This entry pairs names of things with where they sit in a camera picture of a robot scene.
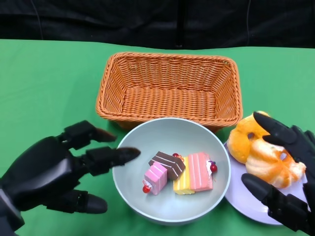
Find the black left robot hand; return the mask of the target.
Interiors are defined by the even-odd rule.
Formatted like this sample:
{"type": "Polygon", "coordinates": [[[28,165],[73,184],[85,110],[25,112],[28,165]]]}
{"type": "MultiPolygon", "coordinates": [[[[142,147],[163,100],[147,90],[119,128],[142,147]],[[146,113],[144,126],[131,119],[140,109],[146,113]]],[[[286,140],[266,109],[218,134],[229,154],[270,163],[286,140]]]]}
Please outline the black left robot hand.
{"type": "Polygon", "coordinates": [[[140,150],[101,147],[76,157],[70,149],[81,149],[92,140],[113,142],[115,139],[86,120],[71,125],[60,135],[46,137],[23,152],[1,178],[0,187],[19,211],[44,205],[66,213],[105,213],[104,199],[75,187],[84,175],[106,174],[111,168],[138,157],[140,150]]]}

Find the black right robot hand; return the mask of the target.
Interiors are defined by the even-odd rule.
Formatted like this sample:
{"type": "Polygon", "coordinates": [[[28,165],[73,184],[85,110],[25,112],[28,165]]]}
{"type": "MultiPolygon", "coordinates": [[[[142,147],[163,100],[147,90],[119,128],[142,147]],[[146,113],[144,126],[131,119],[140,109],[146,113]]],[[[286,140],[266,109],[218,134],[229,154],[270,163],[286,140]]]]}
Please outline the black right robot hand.
{"type": "Polygon", "coordinates": [[[254,112],[255,121],[269,134],[263,139],[284,147],[296,161],[306,165],[307,182],[303,184],[306,201],[292,194],[284,195],[267,182],[252,174],[243,174],[241,180],[251,194],[268,207],[268,215],[293,231],[315,234],[315,136],[298,126],[283,123],[254,112]]]}

